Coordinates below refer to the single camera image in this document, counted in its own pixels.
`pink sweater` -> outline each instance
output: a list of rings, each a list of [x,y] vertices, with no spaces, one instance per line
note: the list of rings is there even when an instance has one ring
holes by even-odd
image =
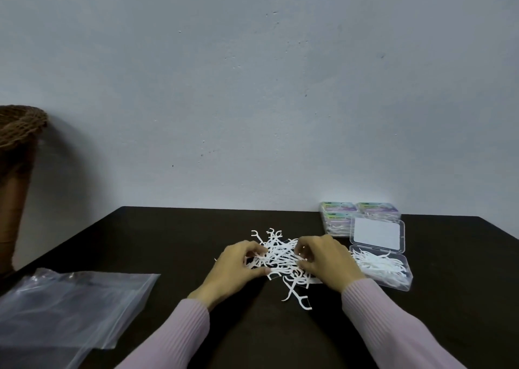
[[[344,290],[342,309],[380,369],[464,368],[420,320],[400,309],[371,279],[358,280]],[[185,369],[208,333],[205,306],[183,299],[116,369]]]

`brown basket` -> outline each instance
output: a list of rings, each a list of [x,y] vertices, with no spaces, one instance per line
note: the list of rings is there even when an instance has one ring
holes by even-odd
[[[0,106],[0,274],[12,270],[38,134],[47,114],[24,105]]]

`table surface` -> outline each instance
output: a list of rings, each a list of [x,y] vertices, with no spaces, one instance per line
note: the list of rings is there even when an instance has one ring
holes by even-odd
[[[385,292],[468,368],[519,367],[519,241],[479,217],[402,219],[414,279],[409,292]],[[122,207],[4,280],[0,293],[37,267],[161,274],[117,347],[92,351],[81,366],[113,368],[198,287],[226,245],[270,227],[286,238],[323,234],[313,212]],[[218,305],[189,367],[376,367],[339,294],[311,286],[312,311],[281,302],[286,295],[281,280],[264,278]]]

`finger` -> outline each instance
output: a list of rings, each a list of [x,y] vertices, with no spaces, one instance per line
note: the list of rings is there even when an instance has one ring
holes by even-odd
[[[299,260],[297,266],[309,274],[315,274],[315,264],[313,262]]]
[[[266,276],[270,273],[270,268],[268,267],[261,267],[261,268],[255,268],[251,269],[249,272],[249,280],[260,278],[261,276]]]
[[[318,236],[302,236],[295,245],[294,253],[299,255],[303,252],[302,248],[310,248],[312,250],[315,247],[315,240],[319,239]]]
[[[244,255],[247,255],[250,252],[257,254],[265,254],[266,252],[268,252],[268,249],[266,247],[261,246],[258,242],[255,241],[243,241],[240,242],[240,244],[243,247]]]

